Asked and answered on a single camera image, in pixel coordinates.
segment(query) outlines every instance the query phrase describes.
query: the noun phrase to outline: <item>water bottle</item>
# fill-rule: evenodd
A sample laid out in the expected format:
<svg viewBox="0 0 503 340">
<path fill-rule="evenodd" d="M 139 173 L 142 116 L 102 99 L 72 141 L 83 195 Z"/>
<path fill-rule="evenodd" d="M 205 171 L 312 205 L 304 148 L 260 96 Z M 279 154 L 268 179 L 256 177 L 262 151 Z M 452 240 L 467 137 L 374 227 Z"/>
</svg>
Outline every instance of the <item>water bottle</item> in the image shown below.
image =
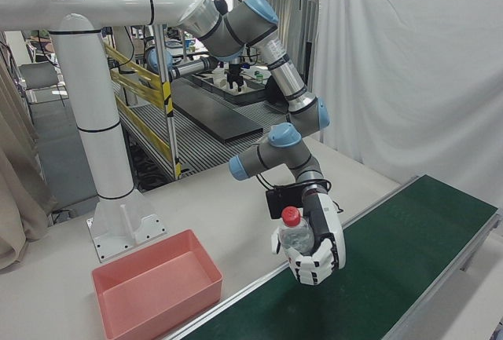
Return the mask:
<svg viewBox="0 0 503 340">
<path fill-rule="evenodd" d="M 302 255 L 309 255 L 314 246 L 314 234 L 309 223 L 296 207 L 286 207 L 281 212 L 280 242 L 284 249 L 295 248 Z"/>
</svg>

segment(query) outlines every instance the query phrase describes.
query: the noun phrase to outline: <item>pink tray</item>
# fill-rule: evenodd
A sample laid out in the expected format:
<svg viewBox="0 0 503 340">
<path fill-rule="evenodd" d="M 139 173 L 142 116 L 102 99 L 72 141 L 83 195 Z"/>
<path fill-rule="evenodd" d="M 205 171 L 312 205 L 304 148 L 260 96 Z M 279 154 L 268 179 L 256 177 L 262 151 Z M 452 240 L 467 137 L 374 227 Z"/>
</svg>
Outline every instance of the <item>pink tray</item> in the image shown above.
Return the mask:
<svg viewBox="0 0 503 340">
<path fill-rule="evenodd" d="M 222 274 L 192 230 L 96 268 L 107 339 L 155 338 L 216 303 Z"/>
</svg>

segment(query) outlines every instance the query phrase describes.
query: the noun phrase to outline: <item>workbench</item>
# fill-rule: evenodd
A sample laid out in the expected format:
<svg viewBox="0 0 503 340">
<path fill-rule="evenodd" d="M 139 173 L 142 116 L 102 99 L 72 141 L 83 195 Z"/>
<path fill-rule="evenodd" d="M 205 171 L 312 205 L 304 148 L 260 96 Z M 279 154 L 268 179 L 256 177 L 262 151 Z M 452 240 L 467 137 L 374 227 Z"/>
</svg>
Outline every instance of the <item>workbench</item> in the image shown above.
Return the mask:
<svg viewBox="0 0 503 340">
<path fill-rule="evenodd" d="M 308 138 L 332 182 L 331 197 L 347 223 L 398 187 L 386 177 Z M 274 184 L 292 178 L 280 166 L 265 174 Z M 191 228 L 224 276 L 222 300 L 284 263 L 270 253 L 264 189 L 235 181 L 226 165 L 145 194 L 167 226 L 167 236 Z M 104 338 L 90 272 L 100 265 L 82 216 L 49 229 L 24 260 L 0 272 L 0 337 Z M 503 316 L 503 239 L 491 233 L 466 272 L 456 271 L 418 314 L 404 338 L 486 339 Z"/>
</svg>

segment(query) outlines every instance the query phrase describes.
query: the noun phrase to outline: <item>metal base plate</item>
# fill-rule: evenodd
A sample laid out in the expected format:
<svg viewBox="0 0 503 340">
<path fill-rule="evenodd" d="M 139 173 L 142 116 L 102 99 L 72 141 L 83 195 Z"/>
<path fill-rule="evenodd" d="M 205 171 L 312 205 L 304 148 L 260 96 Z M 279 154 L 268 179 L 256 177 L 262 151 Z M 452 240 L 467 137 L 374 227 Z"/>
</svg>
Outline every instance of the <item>metal base plate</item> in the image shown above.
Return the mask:
<svg viewBox="0 0 503 340">
<path fill-rule="evenodd" d="M 93 218 L 89 218 L 87 220 L 87 228 L 89 231 L 92 224 Z M 103 262 L 129 251 L 140 244 L 155 239 L 158 236 L 162 236 L 165 233 L 166 226 L 160 218 L 156 214 L 150 214 L 141 220 L 140 229 L 135 233 L 136 244 L 126 236 L 114 236 L 112 234 L 105 234 L 93 238 L 93 243 L 100 262 Z"/>
</svg>

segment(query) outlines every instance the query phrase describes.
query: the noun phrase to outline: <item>white cylinder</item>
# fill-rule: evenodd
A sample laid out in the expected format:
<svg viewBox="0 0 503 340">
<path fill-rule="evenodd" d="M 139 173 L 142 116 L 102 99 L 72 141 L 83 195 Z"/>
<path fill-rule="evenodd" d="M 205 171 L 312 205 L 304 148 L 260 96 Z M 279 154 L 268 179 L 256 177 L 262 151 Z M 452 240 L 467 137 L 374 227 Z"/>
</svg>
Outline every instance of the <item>white cylinder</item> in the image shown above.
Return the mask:
<svg viewBox="0 0 503 340">
<path fill-rule="evenodd" d="M 66 30 L 89 30 L 84 16 L 61 21 Z M 124 196 L 133 188 L 119 113 L 100 33 L 52 35 L 98 195 Z"/>
<path fill-rule="evenodd" d="M 60 26 L 92 30 L 84 16 L 69 14 Z M 79 128 L 99 130 L 117 124 L 116 99 L 101 34 L 51 35 Z"/>
<path fill-rule="evenodd" d="M 60 31 L 69 13 L 89 19 L 92 28 L 157 24 L 177 26 L 204 0 L 0 0 L 0 30 Z"/>
</svg>

